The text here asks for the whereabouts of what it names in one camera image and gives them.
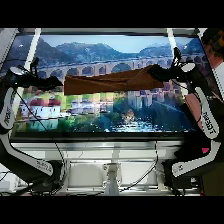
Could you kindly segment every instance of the landscape image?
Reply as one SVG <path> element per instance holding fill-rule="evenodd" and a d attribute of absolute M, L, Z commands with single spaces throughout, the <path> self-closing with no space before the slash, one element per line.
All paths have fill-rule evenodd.
<path fill-rule="evenodd" d="M 17 36 L 6 60 L 26 59 L 33 36 Z M 211 69 L 197 38 L 177 37 L 182 60 L 193 60 L 210 78 Z M 172 51 L 169 39 L 161 36 L 120 35 L 41 35 L 35 57 L 39 58 L 38 76 L 98 76 L 159 64 L 169 68 Z M 22 61 L 5 62 L 0 76 Z M 214 91 L 214 80 L 210 82 Z M 128 92 L 64 96 L 63 87 L 42 92 L 24 89 L 16 116 L 17 132 L 188 132 L 193 124 L 181 110 L 183 89 L 172 81 L 164 88 Z"/>

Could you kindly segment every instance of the pink marking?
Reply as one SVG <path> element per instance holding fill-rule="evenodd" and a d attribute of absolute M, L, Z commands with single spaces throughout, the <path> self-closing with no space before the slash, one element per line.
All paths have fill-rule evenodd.
<path fill-rule="evenodd" d="M 208 150 L 209 150 L 209 148 L 202 148 L 202 152 L 203 152 L 203 153 L 208 152 Z"/>

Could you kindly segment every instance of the brown fabric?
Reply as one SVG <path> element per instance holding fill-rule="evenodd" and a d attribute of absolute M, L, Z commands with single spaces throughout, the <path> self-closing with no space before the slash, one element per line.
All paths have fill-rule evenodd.
<path fill-rule="evenodd" d="M 143 69 L 94 77 L 66 76 L 64 95 L 163 88 L 163 83 L 152 78 L 147 72 L 151 67 L 152 65 L 149 65 Z"/>

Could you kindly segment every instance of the screen bezel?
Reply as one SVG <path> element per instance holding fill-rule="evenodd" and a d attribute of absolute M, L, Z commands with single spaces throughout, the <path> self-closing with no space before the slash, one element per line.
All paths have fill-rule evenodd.
<path fill-rule="evenodd" d="M 17 36 L 26 36 L 26 35 L 34 35 L 33 33 L 25 33 L 25 34 L 17 34 Z M 41 35 L 126 35 L 126 36 L 164 36 L 168 37 L 168 34 L 165 33 L 132 33 L 132 32 L 49 32 L 49 33 L 41 33 Z M 196 34 L 174 34 L 175 37 L 186 37 L 186 38 L 198 38 L 200 43 L 201 40 Z M 32 142 L 82 142 L 82 141 L 146 141 L 146 140 L 181 140 L 186 136 L 194 135 L 197 131 L 191 132 L 51 132 L 47 136 L 46 132 L 16 132 L 15 129 L 12 129 L 12 133 L 10 136 L 10 141 L 12 143 L 32 143 Z"/>

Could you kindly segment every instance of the bridge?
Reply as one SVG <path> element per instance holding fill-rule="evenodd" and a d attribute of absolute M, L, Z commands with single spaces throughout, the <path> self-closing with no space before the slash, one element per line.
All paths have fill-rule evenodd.
<path fill-rule="evenodd" d="M 172 56 L 169 57 L 148 57 L 148 58 L 135 58 L 135 59 L 122 59 L 117 61 L 101 61 L 83 64 L 66 64 L 54 67 L 41 67 L 38 68 L 38 75 L 41 78 L 48 78 L 56 76 L 61 81 L 64 80 L 66 75 L 74 76 L 97 76 L 109 74 L 124 70 L 134 70 L 143 68 L 151 64 L 159 64 L 163 68 L 170 67 L 172 63 Z M 193 60 L 195 63 L 204 66 L 207 63 L 206 57 L 201 55 L 183 55 L 182 61 Z"/>

